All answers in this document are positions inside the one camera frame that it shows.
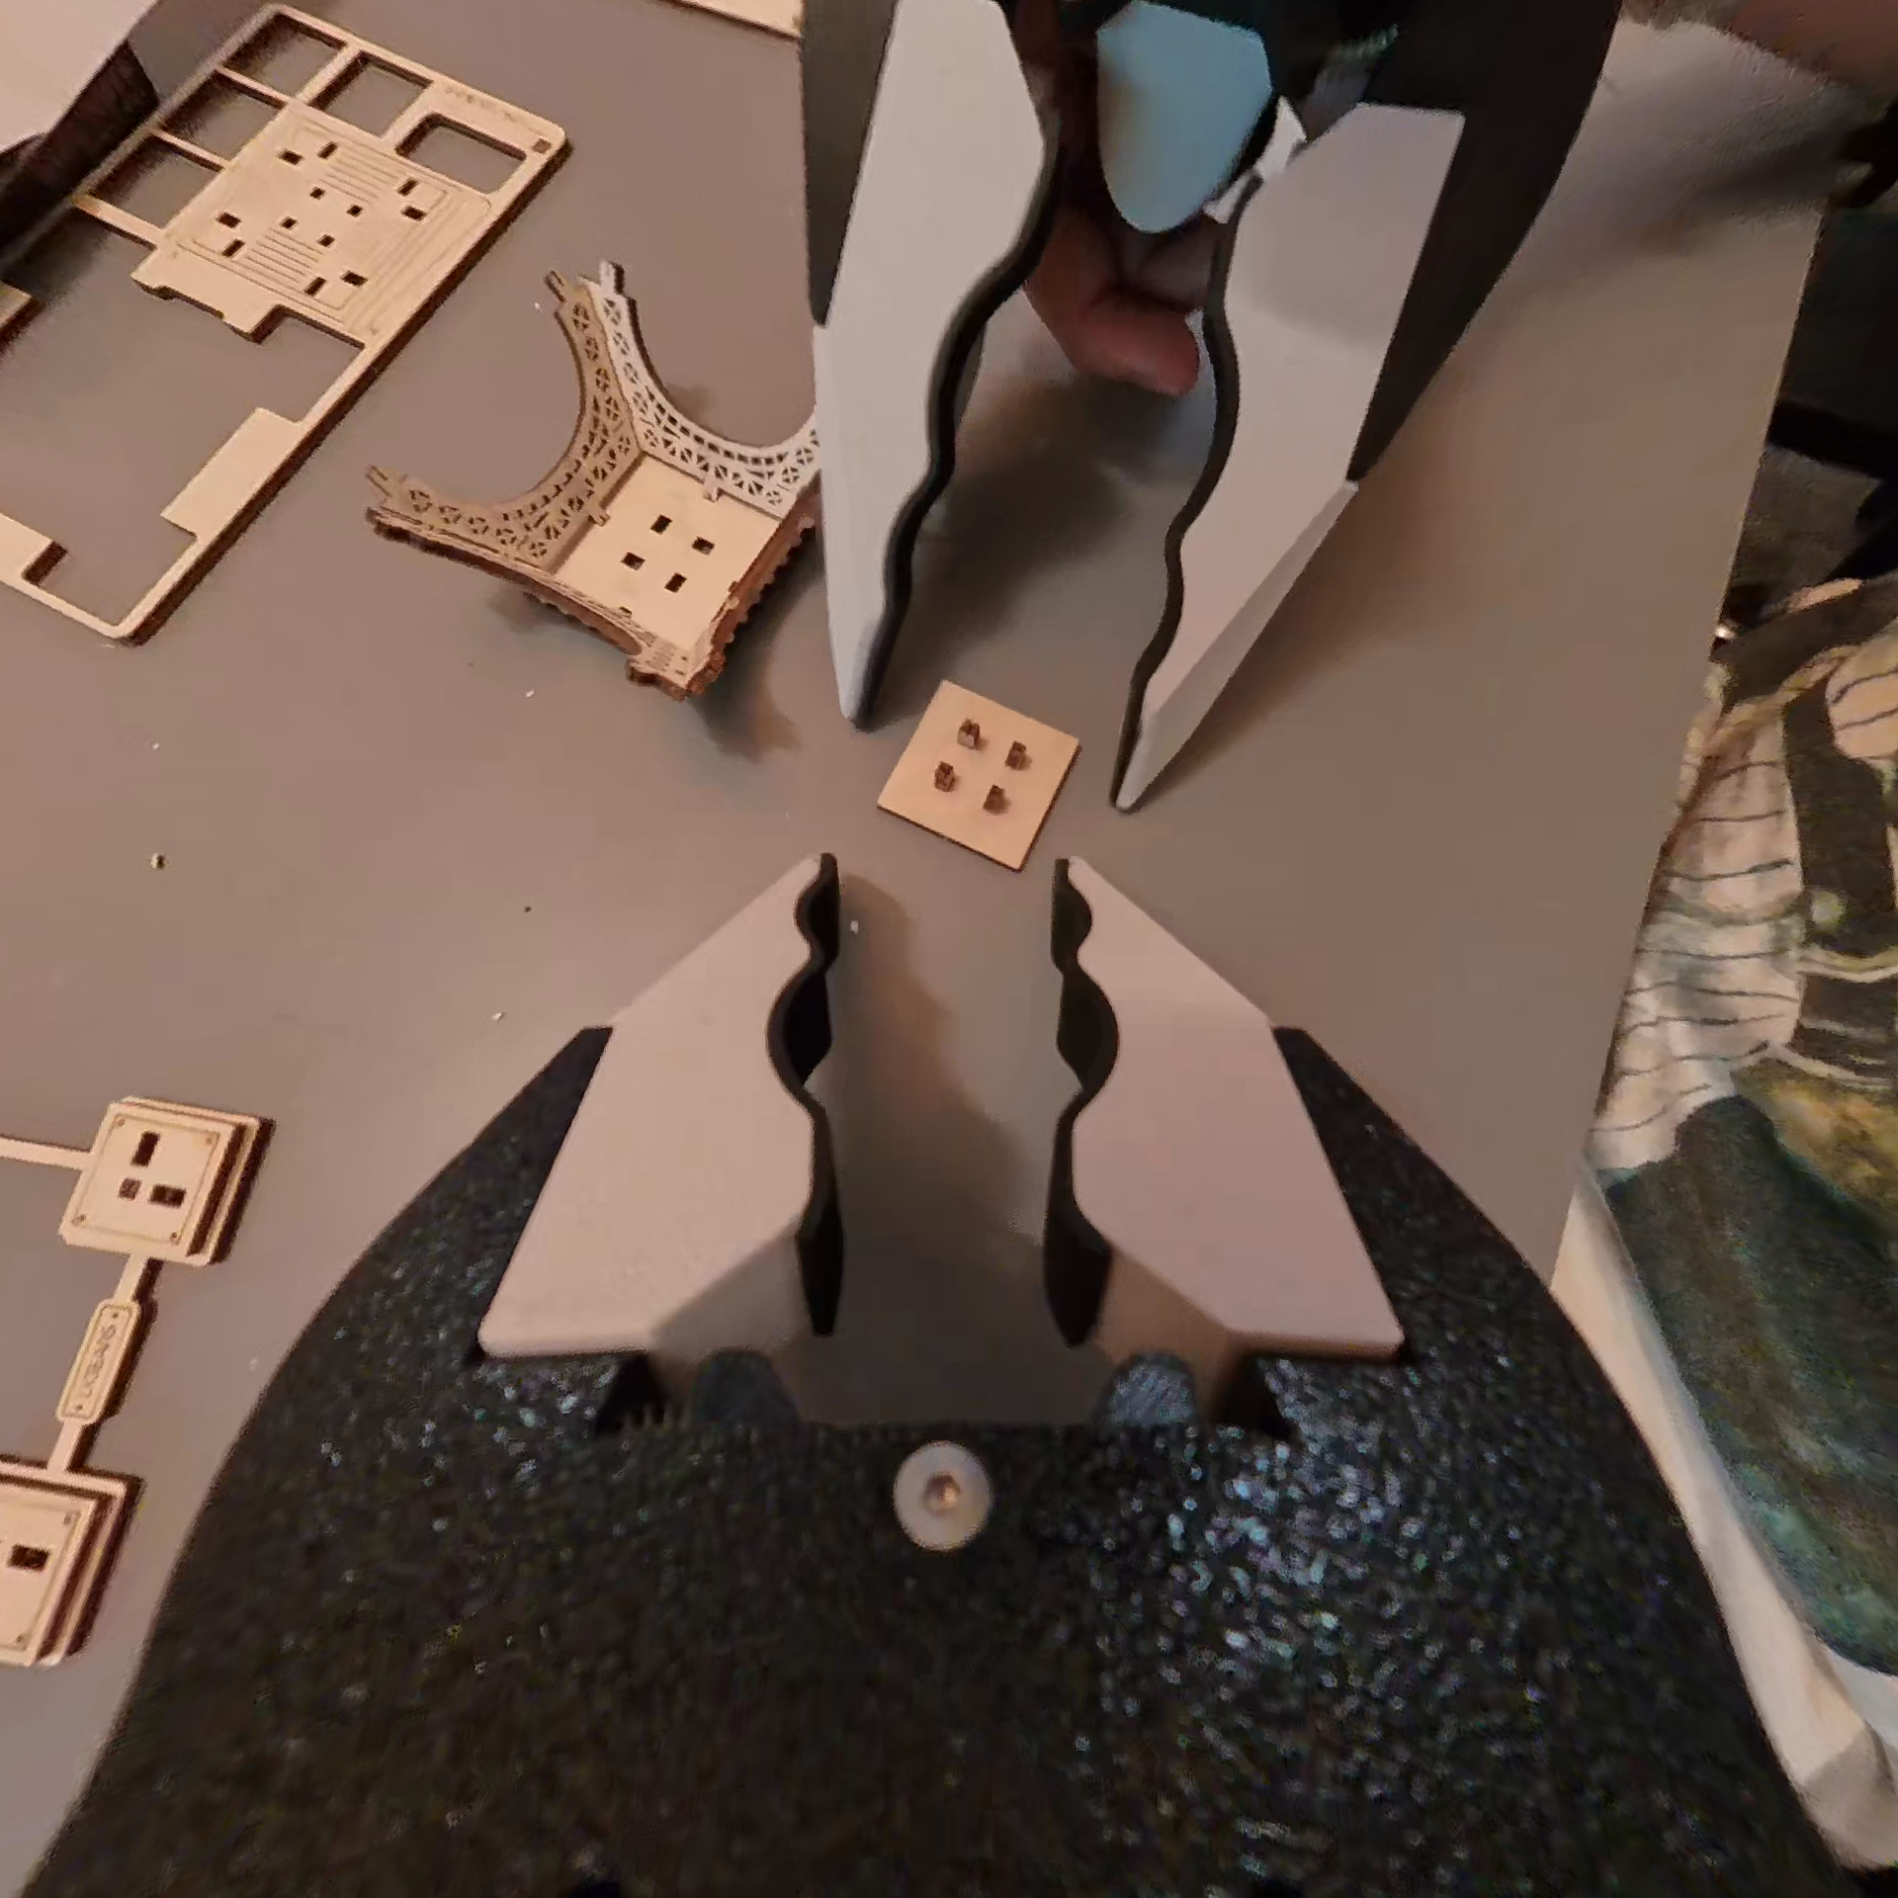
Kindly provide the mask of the wooden lattice tower base model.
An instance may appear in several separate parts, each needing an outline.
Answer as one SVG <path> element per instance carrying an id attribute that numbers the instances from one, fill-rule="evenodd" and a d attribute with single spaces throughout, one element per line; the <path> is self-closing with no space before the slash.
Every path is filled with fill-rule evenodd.
<path id="1" fill-rule="evenodd" d="M 770 445 L 725 439 L 654 374 L 616 261 L 545 286 L 581 394 L 552 470 L 517 497 L 464 499 L 367 468 L 367 524 L 514 584 L 613 645 L 630 681 L 693 701 L 821 526 L 818 416 Z"/>

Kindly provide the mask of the grey desk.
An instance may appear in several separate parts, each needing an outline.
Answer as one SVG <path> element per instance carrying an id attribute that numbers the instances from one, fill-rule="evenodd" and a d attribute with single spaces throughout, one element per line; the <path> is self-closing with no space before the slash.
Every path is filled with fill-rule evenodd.
<path id="1" fill-rule="evenodd" d="M 108 1747 L 259 1394 L 395 1212 L 584 1027 L 796 858 L 844 867 L 838 1334 L 821 1416 L 1062 1416 L 1038 1303 L 1052 863 L 1310 1031 L 1552 1273 L 1816 224 L 1802 78 L 1620 36 L 1575 171 L 1213 717 L 1132 814 L 1122 692 L 1212 390 L 987 328 L 877 723 L 821 550 L 704 701 L 367 528 L 367 466 L 536 482 L 574 422 L 545 272 L 624 261 L 711 426 L 811 408 L 796 52 L 671 2 L 327 2 L 572 153 L 140 647 L 3 601 L 3 1131 L 113 1098 L 274 1122 L 230 1263 L 161 1267 L 99 1463 L 140 1507 L 84 1648 L 3 1671 L 3 1895 Z M 877 808 L 943 681 L 1077 740 L 1021 870 Z"/>

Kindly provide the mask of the printed shirt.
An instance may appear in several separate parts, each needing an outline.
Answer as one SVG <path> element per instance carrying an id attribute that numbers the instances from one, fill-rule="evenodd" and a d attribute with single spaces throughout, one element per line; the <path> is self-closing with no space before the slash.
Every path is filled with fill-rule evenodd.
<path id="1" fill-rule="evenodd" d="M 1714 658 L 1588 1159 L 1743 1522 L 1895 1678 L 1895 573 Z"/>

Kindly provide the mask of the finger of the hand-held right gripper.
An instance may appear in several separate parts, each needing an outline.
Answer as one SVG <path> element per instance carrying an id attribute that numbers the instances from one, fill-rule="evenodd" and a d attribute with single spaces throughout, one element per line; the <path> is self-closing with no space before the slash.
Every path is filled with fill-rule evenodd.
<path id="1" fill-rule="evenodd" d="M 1018 2 L 811 2 L 811 318 L 826 640 L 869 727 L 987 318 L 1050 225 Z"/>
<path id="2" fill-rule="evenodd" d="M 1355 497 L 1368 404 L 1467 120 L 1363 103 L 1257 182 L 1226 224 L 1217 439 L 1169 537 L 1169 607 L 1130 697 L 1132 811 L 1207 719 Z"/>

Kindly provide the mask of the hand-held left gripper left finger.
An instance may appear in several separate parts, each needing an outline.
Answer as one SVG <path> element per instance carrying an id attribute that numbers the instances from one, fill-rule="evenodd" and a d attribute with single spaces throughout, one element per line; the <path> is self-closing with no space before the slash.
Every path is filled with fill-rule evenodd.
<path id="1" fill-rule="evenodd" d="M 844 1300 L 830 853 L 800 858 L 606 1031 L 511 1265 L 489 1357 L 774 1357 Z"/>

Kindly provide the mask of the person's right forearm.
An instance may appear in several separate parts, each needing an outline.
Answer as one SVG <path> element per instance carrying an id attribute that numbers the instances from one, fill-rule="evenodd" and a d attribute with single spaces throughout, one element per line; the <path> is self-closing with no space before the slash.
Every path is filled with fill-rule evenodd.
<path id="1" fill-rule="evenodd" d="M 1802 74 L 1799 125 L 1853 135 L 1895 107 L 1895 2 L 1616 2 L 1648 29 L 1711 29 Z"/>

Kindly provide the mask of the dark box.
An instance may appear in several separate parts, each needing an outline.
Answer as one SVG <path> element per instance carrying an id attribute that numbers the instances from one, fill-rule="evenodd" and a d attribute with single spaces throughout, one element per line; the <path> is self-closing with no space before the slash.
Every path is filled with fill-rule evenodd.
<path id="1" fill-rule="evenodd" d="M 3 145 L 3 269 L 154 128 L 161 103 L 130 29 L 43 128 Z"/>

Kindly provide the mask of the person's right hand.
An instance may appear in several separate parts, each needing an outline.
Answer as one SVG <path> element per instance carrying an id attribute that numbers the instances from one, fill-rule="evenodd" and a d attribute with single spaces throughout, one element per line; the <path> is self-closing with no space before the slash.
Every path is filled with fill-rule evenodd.
<path id="1" fill-rule="evenodd" d="M 1077 372 L 1183 398 L 1202 367 L 1195 317 L 1221 240 L 1223 225 L 1207 217 L 1166 231 L 1127 225 L 1098 165 L 1067 155 L 1028 298 Z"/>

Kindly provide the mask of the wooden square corner frame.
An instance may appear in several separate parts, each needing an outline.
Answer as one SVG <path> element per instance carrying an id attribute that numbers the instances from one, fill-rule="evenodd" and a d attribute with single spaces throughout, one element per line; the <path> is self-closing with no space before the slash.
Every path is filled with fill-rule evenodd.
<path id="1" fill-rule="evenodd" d="M 136 1510 L 140 1480 L 90 1466 L 90 1449 L 136 1372 L 161 1267 L 227 1259 L 269 1121 L 217 1108 L 123 1098 L 90 1142 L 3 1135 L 3 1159 L 75 1179 L 59 1221 L 72 1248 L 121 1259 L 90 1311 L 54 1400 L 44 1459 L 3 1459 L 3 1664 L 53 1668 L 79 1654 Z"/>

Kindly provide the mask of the white instruction booklet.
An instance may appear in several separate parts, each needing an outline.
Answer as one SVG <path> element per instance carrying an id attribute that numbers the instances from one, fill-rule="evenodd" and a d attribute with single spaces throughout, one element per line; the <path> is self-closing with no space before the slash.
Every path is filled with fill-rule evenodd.
<path id="1" fill-rule="evenodd" d="M 54 128 L 154 2 L 3 2 L 3 155 Z"/>

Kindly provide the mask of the large wooden puzzle sheet frame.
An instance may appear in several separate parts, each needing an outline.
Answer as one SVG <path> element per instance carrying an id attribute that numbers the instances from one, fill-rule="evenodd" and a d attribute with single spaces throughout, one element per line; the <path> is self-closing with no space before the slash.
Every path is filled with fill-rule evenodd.
<path id="1" fill-rule="evenodd" d="M 252 12 L 61 217 L 140 241 L 131 284 L 242 338 L 301 318 L 354 355 L 310 410 L 252 410 L 192 475 L 161 511 L 188 544 L 121 620 L 54 595 L 65 550 L 9 514 L 3 588 L 145 641 L 564 155 L 563 125 L 333 20 Z"/>

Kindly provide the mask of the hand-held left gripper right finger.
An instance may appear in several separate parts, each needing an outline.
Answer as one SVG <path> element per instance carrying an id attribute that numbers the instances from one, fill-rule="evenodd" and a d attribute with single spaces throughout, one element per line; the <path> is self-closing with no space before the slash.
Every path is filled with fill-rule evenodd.
<path id="1" fill-rule="evenodd" d="M 1106 1360 L 1390 1361 L 1384 1294 L 1265 1009 L 1082 858 L 1056 863 L 1042 1281 Z"/>

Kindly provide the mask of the small square wooden peg plate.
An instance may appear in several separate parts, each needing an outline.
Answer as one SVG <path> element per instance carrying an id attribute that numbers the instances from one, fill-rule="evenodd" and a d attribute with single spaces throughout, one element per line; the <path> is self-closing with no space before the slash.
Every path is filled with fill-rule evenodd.
<path id="1" fill-rule="evenodd" d="M 943 681 L 877 808 L 1021 870 L 1076 757 L 1076 735 Z"/>

